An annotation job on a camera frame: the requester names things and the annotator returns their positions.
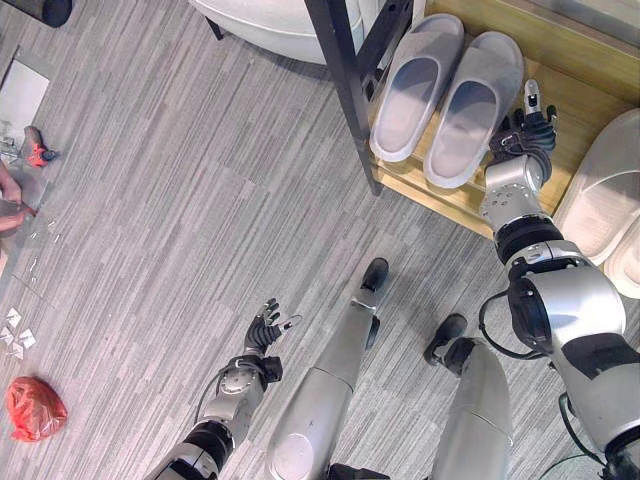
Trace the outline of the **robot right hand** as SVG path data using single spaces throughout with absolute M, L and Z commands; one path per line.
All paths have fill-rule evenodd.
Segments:
M 506 117 L 499 131 L 490 140 L 490 151 L 497 162 L 527 155 L 550 164 L 556 146 L 557 109 L 548 105 L 542 110 L 539 84 L 528 79 L 524 84 L 524 108 Z

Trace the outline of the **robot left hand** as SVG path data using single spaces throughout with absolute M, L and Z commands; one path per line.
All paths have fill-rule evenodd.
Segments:
M 244 355 L 264 357 L 271 345 L 303 319 L 301 314 L 294 314 L 279 321 L 280 315 L 276 298 L 267 300 L 259 308 L 244 337 Z

